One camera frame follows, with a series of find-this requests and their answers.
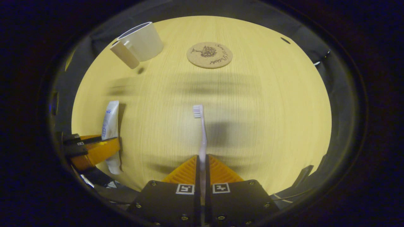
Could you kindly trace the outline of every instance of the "toothbrush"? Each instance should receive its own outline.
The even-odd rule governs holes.
[[[205,170],[205,157],[206,157],[206,146],[208,141],[206,139],[206,129],[205,129],[205,117],[203,114],[203,105],[194,106],[194,118],[202,119],[202,143],[199,149],[199,160],[200,160],[200,170]]]
[[[205,117],[203,114],[203,105],[195,105],[193,107],[194,110],[194,118],[201,118],[202,119],[202,143],[199,149],[199,182],[200,182],[200,190],[201,190],[201,198],[202,203],[205,201],[205,194],[206,194],[206,171],[205,171],[205,159],[206,159],[206,146],[208,141],[206,139],[206,129],[205,129]]]

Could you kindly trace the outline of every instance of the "cup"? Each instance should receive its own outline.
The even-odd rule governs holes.
[[[158,55],[163,50],[163,42],[153,23],[147,22],[123,33],[109,49],[134,69],[139,61],[147,61]]]

